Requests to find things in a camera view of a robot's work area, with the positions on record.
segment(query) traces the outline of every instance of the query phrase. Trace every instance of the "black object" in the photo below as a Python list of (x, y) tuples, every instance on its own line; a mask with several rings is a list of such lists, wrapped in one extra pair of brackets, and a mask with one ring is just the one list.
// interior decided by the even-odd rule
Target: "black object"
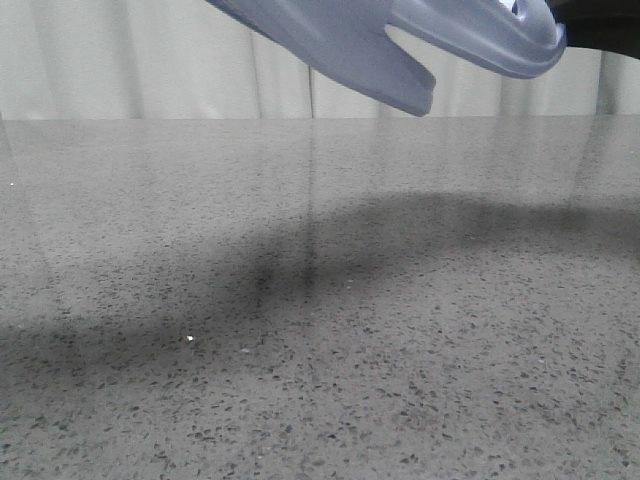
[(547, 0), (572, 47), (640, 59), (640, 0)]

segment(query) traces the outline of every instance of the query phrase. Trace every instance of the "light blue plastic piece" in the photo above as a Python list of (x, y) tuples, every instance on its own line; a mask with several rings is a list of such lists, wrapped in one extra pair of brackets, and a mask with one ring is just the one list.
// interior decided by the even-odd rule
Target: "light blue plastic piece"
[(536, 77), (560, 59), (564, 27), (544, 0), (207, 0), (337, 82), (413, 115), (435, 78), (387, 24), (494, 72)]

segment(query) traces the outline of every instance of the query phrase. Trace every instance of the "white curtain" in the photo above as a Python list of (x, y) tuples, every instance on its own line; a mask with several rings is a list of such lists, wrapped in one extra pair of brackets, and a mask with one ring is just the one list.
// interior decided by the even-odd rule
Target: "white curtain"
[[(401, 112), (310, 70), (204, 0), (0, 0), (5, 119), (309, 118)], [(431, 115), (640, 113), (640, 62), (569, 49), (502, 78), (389, 29), (438, 79)]]

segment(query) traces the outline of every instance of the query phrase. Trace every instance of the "gray speckled countertop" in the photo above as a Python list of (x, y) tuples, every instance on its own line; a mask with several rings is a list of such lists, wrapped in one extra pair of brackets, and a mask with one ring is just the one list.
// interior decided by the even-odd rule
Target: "gray speckled countertop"
[(0, 478), (640, 478), (639, 138), (4, 122)]

